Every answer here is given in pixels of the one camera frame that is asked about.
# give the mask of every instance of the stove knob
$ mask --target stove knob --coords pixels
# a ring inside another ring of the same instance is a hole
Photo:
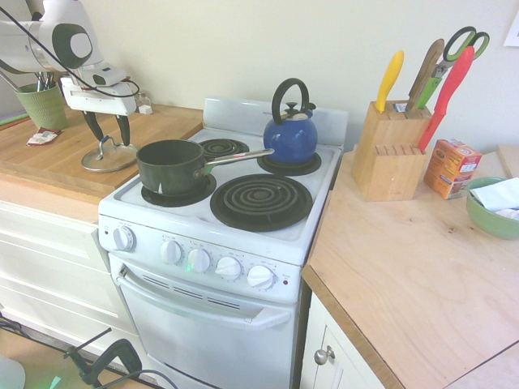
[[[247,276],[250,286],[258,289],[266,289],[272,285],[274,275],[265,266],[254,266]]]
[[[134,234],[125,225],[114,230],[114,240],[120,251],[131,251],[135,245]]]
[[[162,262],[168,265],[174,265],[182,257],[182,248],[175,241],[167,241],[162,243],[161,258]]]
[[[187,257],[187,270],[194,271],[195,273],[203,273],[208,270],[211,264],[211,259],[206,250],[196,249],[189,253]]]
[[[219,274],[226,280],[236,280],[240,273],[242,272],[242,267],[239,262],[231,257],[224,257],[218,261],[217,269],[215,273]]]

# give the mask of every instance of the white electric stove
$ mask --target white electric stove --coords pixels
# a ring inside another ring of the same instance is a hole
[[[204,128],[191,140],[209,151],[260,150],[271,118],[270,103],[209,97]],[[137,176],[100,203],[101,245],[148,359],[181,389],[294,385],[307,310],[299,273],[341,159],[348,114],[318,108],[311,120],[319,135],[311,164],[219,165],[207,193],[173,206],[147,197]],[[246,209],[234,221],[242,204],[229,205],[233,196],[223,189],[241,180],[246,189],[237,189],[237,201],[256,193],[253,202],[293,209],[257,221]]]

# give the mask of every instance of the yellow knife handle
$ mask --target yellow knife handle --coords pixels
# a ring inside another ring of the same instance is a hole
[[[391,91],[392,86],[395,84],[395,81],[397,81],[403,63],[404,52],[402,50],[397,51],[395,55],[392,56],[392,60],[389,63],[388,69],[386,70],[386,74],[382,79],[379,95],[376,98],[375,107],[379,110],[380,113],[384,111],[386,99],[388,98],[388,94]]]

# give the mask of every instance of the kettle handle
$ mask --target kettle handle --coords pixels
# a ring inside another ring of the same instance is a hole
[[[283,119],[281,118],[281,100],[285,95],[286,91],[288,91],[294,85],[298,85],[301,90],[301,110],[300,113],[305,113],[308,110],[310,105],[310,94],[308,93],[308,88],[303,81],[300,79],[286,79],[282,83],[280,83],[279,87],[277,87],[274,92],[274,97],[272,99],[272,118],[276,124],[283,124]]]

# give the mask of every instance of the small jar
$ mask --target small jar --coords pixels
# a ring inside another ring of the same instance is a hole
[[[146,93],[139,93],[135,101],[137,102],[137,110],[139,113],[144,113],[147,115],[153,113],[152,101],[149,100],[149,97],[146,96]]]

